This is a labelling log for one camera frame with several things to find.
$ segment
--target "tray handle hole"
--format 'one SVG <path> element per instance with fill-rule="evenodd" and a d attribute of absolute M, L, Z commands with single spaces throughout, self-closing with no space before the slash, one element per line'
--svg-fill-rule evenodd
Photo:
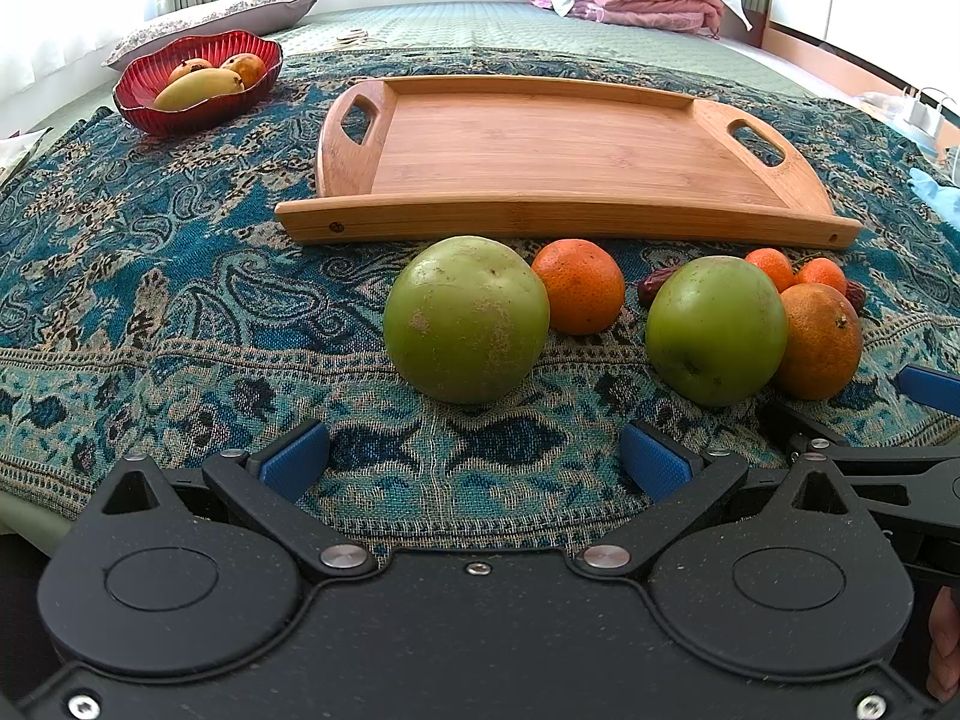
<path fill-rule="evenodd" d="M 753 129 L 750 124 L 741 124 L 736 129 L 731 130 L 731 135 L 736 138 L 743 148 L 750 151 L 767 167 L 776 167 L 784 160 L 784 153 L 769 141 L 765 140 L 760 133 Z"/>
<path fill-rule="evenodd" d="M 367 113 L 362 101 L 354 100 L 353 105 L 350 105 L 349 111 L 344 116 L 344 120 L 340 122 L 340 126 L 344 129 L 347 138 L 350 138 L 357 146 L 363 146 L 371 121 L 371 116 Z"/>

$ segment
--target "green fruit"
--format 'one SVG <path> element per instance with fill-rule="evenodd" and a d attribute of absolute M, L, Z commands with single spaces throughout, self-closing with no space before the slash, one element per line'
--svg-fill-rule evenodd
<path fill-rule="evenodd" d="M 510 247 L 447 238 L 397 276 L 383 313 L 400 375 L 449 403 L 484 403 L 520 384 L 544 348 L 546 288 Z"/>
<path fill-rule="evenodd" d="M 243 81 L 234 71 L 203 68 L 181 76 L 160 92 L 154 100 L 154 108 L 158 111 L 182 111 L 204 100 L 242 91 Z"/>
<path fill-rule="evenodd" d="M 760 391 L 786 350 L 784 303 L 770 278 L 738 257 L 684 265 L 656 294 L 647 356 L 669 386 L 701 406 Z"/>

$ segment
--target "tray handle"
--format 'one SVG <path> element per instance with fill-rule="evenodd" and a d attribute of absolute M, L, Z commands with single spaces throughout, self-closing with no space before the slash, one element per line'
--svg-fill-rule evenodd
<path fill-rule="evenodd" d="M 354 105 L 370 119 L 363 143 L 354 143 L 344 132 L 344 117 Z M 397 94 L 379 79 L 361 81 L 333 101 L 317 145 L 320 196 L 370 193 L 396 107 Z"/>
<path fill-rule="evenodd" d="M 695 100 L 694 117 L 723 146 L 726 146 L 764 184 L 784 201 L 788 208 L 833 215 L 833 205 L 817 173 L 803 154 L 770 124 L 733 105 Z M 747 146 L 733 137 L 741 127 L 750 127 L 758 136 L 774 146 L 784 160 L 774 167 L 765 165 Z"/>

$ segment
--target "patterned tablecloth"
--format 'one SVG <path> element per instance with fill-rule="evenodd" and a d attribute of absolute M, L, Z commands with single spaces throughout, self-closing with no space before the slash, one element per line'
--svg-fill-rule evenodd
<path fill-rule="evenodd" d="M 371 50 L 290 57 L 270 103 L 195 137 L 158 141 L 106 110 L 81 122 L 0 199 L 0 485 L 75 517 L 115 458 L 143 448 L 195 466 L 258 448 L 304 418 L 332 429 L 323 483 L 301 504 L 381 552 L 392 544 L 578 545 L 648 501 L 620 471 L 640 416 L 692 449 L 774 466 L 760 398 L 708 412 L 667 389 L 629 290 L 602 336 L 552 336 L 530 380 L 463 408 L 406 386 L 384 353 L 392 279 L 424 246 L 293 244 L 272 217 L 315 194 L 333 98 L 368 76 L 571 76 L 716 98 L 773 124 L 866 229 L 838 255 L 867 286 L 856 379 L 800 404 L 851 440 L 930 443 L 960 422 L 911 403 L 906 362 L 957 370 L 960 235 L 906 187 L 909 142 L 842 103 L 707 76 L 520 50 Z M 531 259 L 539 243 L 510 242 Z M 605 241 L 629 282 L 742 245 Z M 809 252 L 791 251 L 793 257 Z"/>

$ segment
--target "pink folded quilt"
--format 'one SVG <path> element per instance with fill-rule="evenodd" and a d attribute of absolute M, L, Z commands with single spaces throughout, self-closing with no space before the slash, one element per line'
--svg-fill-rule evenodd
<path fill-rule="evenodd" d="M 530 1 L 541 8 L 553 7 L 550 0 Z M 723 9 L 720 0 L 576 0 L 568 15 L 594 22 L 715 35 L 720 30 Z"/>

